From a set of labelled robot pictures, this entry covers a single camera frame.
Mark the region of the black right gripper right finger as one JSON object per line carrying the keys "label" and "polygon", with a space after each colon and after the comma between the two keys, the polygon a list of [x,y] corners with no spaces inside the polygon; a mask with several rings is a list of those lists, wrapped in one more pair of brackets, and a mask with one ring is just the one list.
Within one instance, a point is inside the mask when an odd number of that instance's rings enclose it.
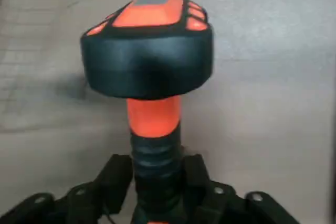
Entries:
{"label": "black right gripper right finger", "polygon": [[187,223],[299,224],[269,194],[251,191],[241,198],[231,185],[211,180],[200,154],[183,158],[183,175]]}

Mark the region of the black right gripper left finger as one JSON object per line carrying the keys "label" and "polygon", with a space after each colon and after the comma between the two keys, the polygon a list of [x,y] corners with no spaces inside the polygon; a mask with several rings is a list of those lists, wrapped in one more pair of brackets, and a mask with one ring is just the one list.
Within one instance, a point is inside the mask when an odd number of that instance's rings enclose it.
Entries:
{"label": "black right gripper left finger", "polygon": [[98,223],[121,211],[132,178],[131,157],[114,154],[93,181],[58,199],[51,193],[28,196],[1,215],[1,223]]}

